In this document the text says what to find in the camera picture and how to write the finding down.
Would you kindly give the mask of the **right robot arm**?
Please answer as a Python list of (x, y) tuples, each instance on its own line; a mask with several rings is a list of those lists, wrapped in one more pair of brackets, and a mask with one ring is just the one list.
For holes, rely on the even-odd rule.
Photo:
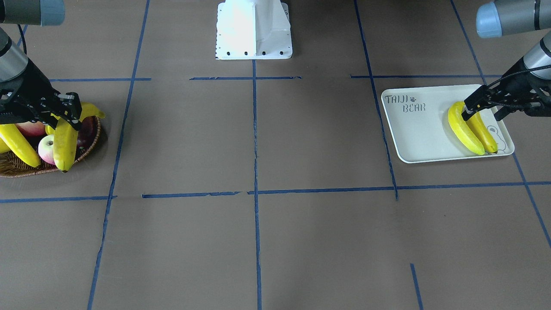
[[(58, 26), (65, 20), (62, 0), (3, 0), (2, 24)], [(73, 129), (81, 129), (81, 102), (74, 92), (62, 94), (33, 63), (26, 53), (24, 34), (12, 39), (0, 31), (0, 122), (18, 124), (41, 122), (57, 128), (59, 120)]]

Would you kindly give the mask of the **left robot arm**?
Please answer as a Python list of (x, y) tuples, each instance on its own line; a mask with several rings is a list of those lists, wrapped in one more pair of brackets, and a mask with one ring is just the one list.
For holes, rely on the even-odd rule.
[[(477, 11), (476, 30), (481, 38), (528, 33), (551, 27), (548, 0), (494, 0)], [(551, 38), (546, 34), (498, 80), (480, 86), (464, 101), (464, 121), (484, 109), (498, 107), (500, 121), (520, 111), (531, 117), (549, 117)]]

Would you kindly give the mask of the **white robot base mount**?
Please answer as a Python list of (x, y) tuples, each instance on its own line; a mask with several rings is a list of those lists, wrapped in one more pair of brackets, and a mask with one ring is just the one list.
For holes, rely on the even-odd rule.
[(215, 59), (290, 59), (288, 5), (280, 0), (226, 0), (218, 4)]

